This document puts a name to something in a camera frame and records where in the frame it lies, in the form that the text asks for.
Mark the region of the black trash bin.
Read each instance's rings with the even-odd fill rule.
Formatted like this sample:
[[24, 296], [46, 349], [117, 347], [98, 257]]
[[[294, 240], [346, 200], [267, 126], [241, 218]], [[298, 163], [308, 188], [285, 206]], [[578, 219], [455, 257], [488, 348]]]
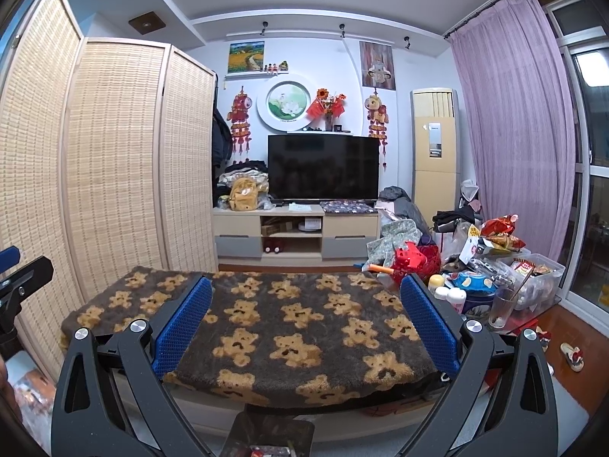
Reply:
[[239, 413], [221, 456], [310, 456], [315, 425], [309, 421]]

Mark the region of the white low table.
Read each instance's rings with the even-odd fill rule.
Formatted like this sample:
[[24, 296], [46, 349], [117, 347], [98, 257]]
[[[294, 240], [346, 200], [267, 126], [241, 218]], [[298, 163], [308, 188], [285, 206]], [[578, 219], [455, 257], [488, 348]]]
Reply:
[[[202, 436], [226, 438], [236, 416], [245, 410], [240, 402], [192, 391], [183, 386], [168, 384], [165, 389], [177, 402], [195, 432]], [[440, 393], [435, 392], [428, 399], [417, 400], [385, 416], [371, 416], [360, 409], [352, 409], [336, 413], [297, 415], [296, 419], [314, 424], [315, 444], [356, 441], [361, 438], [383, 441], [396, 432], [405, 441], [423, 422], [439, 398]]]

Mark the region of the drinking glass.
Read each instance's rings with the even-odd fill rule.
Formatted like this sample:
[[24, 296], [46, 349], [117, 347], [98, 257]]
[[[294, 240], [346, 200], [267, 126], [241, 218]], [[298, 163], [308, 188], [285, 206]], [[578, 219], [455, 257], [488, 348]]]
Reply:
[[493, 327], [493, 329], [503, 329], [514, 310], [516, 303], [517, 296], [511, 288], [502, 287], [497, 289], [496, 294], [494, 294], [493, 297], [493, 305], [489, 312], [489, 326]]

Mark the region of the clear storage box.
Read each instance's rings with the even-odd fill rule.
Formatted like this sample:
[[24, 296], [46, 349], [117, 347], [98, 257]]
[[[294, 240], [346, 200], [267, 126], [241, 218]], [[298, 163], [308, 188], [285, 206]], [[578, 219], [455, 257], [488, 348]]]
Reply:
[[526, 261], [534, 265], [534, 270], [526, 283], [519, 289], [515, 310], [534, 312], [542, 305], [548, 305], [554, 300], [555, 293], [564, 275], [564, 265], [561, 265], [537, 253], [519, 254], [500, 258], [500, 270], [507, 275], [516, 286], [522, 283], [523, 272], [518, 269], [520, 262]]

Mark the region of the woven folding screen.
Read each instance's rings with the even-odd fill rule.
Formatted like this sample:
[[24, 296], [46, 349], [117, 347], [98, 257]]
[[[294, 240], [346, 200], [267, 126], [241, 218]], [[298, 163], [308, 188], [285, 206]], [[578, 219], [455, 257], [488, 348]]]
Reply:
[[1, 70], [1, 243], [48, 257], [20, 340], [52, 379], [60, 327], [142, 265], [214, 271], [216, 74], [173, 45], [81, 32], [68, 0], [34, 0]]

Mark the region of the red plastic basket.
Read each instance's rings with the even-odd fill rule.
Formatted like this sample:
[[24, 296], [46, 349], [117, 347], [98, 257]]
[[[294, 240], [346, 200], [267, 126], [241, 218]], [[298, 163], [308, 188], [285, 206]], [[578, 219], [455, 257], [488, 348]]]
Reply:
[[441, 266], [441, 255], [436, 244], [415, 246], [407, 241], [394, 252], [391, 276], [396, 285], [400, 285], [406, 275], [418, 275], [421, 281], [427, 284], [432, 275], [440, 273]]

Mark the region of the bear pattern brown blanket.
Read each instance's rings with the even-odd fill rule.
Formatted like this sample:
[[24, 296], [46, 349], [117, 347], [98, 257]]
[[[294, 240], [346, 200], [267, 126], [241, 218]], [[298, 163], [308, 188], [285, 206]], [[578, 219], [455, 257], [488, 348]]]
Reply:
[[440, 384], [399, 298], [372, 275], [217, 271], [210, 282], [169, 384], [273, 409], [373, 406]]

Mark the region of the yellow backpack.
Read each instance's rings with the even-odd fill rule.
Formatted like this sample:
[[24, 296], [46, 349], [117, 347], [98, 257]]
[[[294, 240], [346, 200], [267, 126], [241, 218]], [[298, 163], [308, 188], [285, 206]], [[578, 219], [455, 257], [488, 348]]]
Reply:
[[231, 187], [229, 207], [231, 211], [255, 211], [258, 206], [258, 185], [255, 179], [240, 177]]

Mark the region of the TV cabinet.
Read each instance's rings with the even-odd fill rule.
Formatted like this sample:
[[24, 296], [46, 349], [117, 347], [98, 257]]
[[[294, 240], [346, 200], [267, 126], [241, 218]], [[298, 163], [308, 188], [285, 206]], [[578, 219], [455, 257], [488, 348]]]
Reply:
[[367, 245], [380, 234], [380, 218], [330, 214], [318, 204], [301, 211], [216, 208], [213, 229], [222, 265], [342, 267], [367, 259]]

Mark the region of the black television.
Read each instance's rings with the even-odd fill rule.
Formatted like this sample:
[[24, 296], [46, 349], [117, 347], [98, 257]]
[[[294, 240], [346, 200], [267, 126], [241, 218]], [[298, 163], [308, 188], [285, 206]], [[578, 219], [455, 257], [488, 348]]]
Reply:
[[346, 134], [267, 138], [268, 187], [283, 200], [372, 200], [378, 196], [379, 143]]

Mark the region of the standing air conditioner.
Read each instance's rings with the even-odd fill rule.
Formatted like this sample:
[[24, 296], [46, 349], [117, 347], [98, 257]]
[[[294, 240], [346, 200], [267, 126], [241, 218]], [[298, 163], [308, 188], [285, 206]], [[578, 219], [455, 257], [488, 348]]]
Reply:
[[458, 199], [458, 108], [455, 92], [427, 88], [411, 93], [414, 132], [414, 203], [429, 226]]

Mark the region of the purple curtain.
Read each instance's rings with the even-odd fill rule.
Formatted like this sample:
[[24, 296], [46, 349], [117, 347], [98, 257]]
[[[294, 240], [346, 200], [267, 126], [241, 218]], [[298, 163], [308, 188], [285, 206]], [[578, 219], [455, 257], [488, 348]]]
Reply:
[[517, 215], [517, 236], [557, 259], [572, 207], [575, 123], [546, 14], [539, 0], [501, 0], [448, 40], [484, 215]]

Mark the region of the landscape painting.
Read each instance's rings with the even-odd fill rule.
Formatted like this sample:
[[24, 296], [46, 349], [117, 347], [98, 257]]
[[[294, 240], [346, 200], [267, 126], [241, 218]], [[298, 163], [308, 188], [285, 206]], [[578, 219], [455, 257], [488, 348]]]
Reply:
[[264, 42], [234, 42], [229, 45], [228, 73], [261, 71], [264, 67]]

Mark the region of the round lotus wall picture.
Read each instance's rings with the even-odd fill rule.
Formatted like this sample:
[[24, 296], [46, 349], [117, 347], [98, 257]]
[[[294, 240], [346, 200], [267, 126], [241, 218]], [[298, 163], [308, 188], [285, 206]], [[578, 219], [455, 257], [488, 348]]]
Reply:
[[256, 101], [260, 120], [271, 130], [296, 132], [313, 121], [308, 109], [315, 98], [310, 80], [301, 75], [285, 74], [266, 80]]

